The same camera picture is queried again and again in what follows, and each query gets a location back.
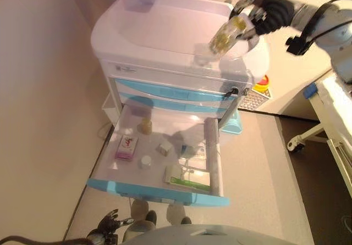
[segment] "gray floor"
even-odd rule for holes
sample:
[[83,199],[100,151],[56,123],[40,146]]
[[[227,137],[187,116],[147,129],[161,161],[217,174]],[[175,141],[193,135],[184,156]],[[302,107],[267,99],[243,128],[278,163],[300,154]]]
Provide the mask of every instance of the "gray floor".
[[[288,142],[315,124],[280,118]],[[334,158],[324,143],[307,142],[299,153],[290,154],[315,244],[352,244],[352,234],[341,217],[352,214],[352,200]]]
[[[184,215],[195,224],[223,224],[253,230],[296,244],[313,244],[309,222],[281,133],[273,116],[241,112],[243,133],[221,132],[224,195],[230,206],[221,208],[134,203],[87,188],[67,238],[84,237],[110,210],[119,218],[142,218],[157,212],[157,227],[179,224]],[[118,230],[119,241],[125,228]]]

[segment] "small box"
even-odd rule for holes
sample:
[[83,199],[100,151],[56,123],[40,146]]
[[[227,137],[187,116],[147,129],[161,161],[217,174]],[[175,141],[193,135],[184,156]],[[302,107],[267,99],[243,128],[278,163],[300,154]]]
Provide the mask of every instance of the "small box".
[[122,136],[119,148],[116,151],[115,157],[118,159],[123,159],[131,161],[133,157],[134,150],[136,148],[138,137],[132,137],[128,135]]
[[169,151],[172,148],[172,144],[169,143],[168,141],[163,141],[161,144],[159,144],[158,151],[163,155],[167,156]]

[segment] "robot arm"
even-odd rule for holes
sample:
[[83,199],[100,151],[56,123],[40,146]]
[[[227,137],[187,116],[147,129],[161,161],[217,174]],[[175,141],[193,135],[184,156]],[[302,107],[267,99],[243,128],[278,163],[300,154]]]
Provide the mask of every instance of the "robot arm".
[[316,7],[292,0],[240,0],[230,18],[253,5],[249,18],[255,27],[240,39],[293,27],[302,33],[287,40],[289,53],[303,55],[315,42],[329,54],[337,74],[352,83],[352,10],[340,10],[334,1]]

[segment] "small bottle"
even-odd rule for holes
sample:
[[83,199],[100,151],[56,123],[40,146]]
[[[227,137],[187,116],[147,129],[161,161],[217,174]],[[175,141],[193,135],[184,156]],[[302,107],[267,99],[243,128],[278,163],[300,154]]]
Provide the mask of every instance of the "small bottle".
[[143,118],[141,123],[141,132],[144,135],[150,135],[153,131],[152,121],[149,118]]
[[237,42],[236,37],[246,29],[246,22],[239,16],[233,16],[227,23],[223,24],[209,43],[210,51],[221,58]]

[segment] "drawer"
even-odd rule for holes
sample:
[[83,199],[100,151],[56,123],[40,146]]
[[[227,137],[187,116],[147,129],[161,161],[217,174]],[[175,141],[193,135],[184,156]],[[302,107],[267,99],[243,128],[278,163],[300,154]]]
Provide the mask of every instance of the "drawer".
[[156,85],[150,83],[143,83],[138,81],[131,81],[125,79],[116,79],[118,84],[118,90],[124,90],[126,87],[132,90],[137,90],[143,93],[147,93],[153,96],[177,99],[180,101],[193,101],[193,102],[231,102],[234,99],[234,95],[229,98],[224,98],[224,94],[216,94],[202,91],[193,91],[177,87],[168,87],[164,85]]
[[[139,132],[138,126],[145,117],[152,121],[153,132],[150,135]],[[198,206],[228,205],[229,199],[223,197],[217,123],[217,119],[204,120],[190,114],[125,105],[96,172],[88,179],[87,185],[119,196],[153,202]],[[130,162],[115,158],[123,135],[138,137]],[[164,140],[173,146],[166,157],[157,151]],[[182,146],[196,146],[200,142],[205,142],[206,171],[210,173],[208,190],[166,183],[166,166],[179,164]],[[152,159],[149,169],[140,167],[140,159],[145,155]]]
[[193,74],[180,74],[165,69],[149,68],[145,66],[136,66],[131,64],[115,63],[106,60],[100,60],[101,66],[107,77],[114,79],[126,79],[131,81],[152,83],[158,85],[167,80],[168,86],[181,86],[185,89],[194,91],[202,90],[209,93],[227,93],[232,87],[237,87],[242,94],[246,87],[251,87],[247,83],[248,79],[238,79],[237,81],[228,79],[218,79],[216,77],[202,77]]
[[180,103],[175,101],[166,101],[163,99],[134,96],[131,94],[119,92],[121,102],[127,105],[148,106],[153,108],[161,108],[168,110],[176,110],[179,112],[187,112],[189,114],[196,114],[197,116],[208,116],[212,118],[221,118],[226,109],[199,106],[187,103]]

